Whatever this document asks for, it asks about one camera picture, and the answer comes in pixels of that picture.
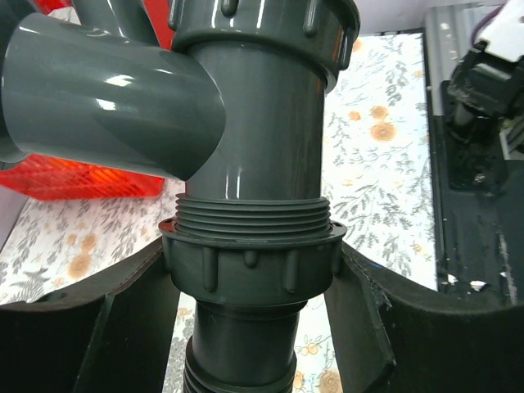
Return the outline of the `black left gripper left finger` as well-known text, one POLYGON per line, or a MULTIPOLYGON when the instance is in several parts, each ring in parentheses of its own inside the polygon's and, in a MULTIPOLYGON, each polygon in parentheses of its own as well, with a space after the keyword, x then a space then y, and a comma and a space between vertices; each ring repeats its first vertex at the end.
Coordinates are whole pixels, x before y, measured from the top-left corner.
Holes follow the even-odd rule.
POLYGON ((3 392, 160 392, 179 292, 162 241, 34 302, 1 307, 3 392))

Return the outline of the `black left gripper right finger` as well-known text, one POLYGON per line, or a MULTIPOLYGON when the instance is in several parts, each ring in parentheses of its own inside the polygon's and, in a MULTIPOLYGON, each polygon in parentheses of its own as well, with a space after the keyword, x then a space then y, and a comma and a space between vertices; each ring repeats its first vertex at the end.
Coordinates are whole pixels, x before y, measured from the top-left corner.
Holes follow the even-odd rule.
POLYGON ((520 392, 523 306, 421 286, 341 245, 325 292, 346 392, 520 392))

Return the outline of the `grey tee pipe fitting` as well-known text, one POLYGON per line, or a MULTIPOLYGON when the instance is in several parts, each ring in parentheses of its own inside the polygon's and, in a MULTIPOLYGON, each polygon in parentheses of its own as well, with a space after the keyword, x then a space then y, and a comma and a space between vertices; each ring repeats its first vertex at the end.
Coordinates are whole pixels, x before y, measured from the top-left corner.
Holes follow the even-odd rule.
POLYGON ((350 61, 352 1, 172 1, 170 49, 141 1, 79 22, 1 4, 1 162, 33 154, 187 183, 161 231, 200 245, 339 239, 320 195, 324 98, 350 61))

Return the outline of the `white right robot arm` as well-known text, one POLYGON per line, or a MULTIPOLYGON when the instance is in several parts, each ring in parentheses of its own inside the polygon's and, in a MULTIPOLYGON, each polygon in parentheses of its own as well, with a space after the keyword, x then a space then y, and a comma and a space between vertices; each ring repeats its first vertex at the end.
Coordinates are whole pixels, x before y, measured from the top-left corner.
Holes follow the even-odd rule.
POLYGON ((449 133, 460 143, 499 130, 518 119, 523 134, 523 2, 507 1, 477 23, 471 47, 456 65, 447 93, 455 100, 449 133))

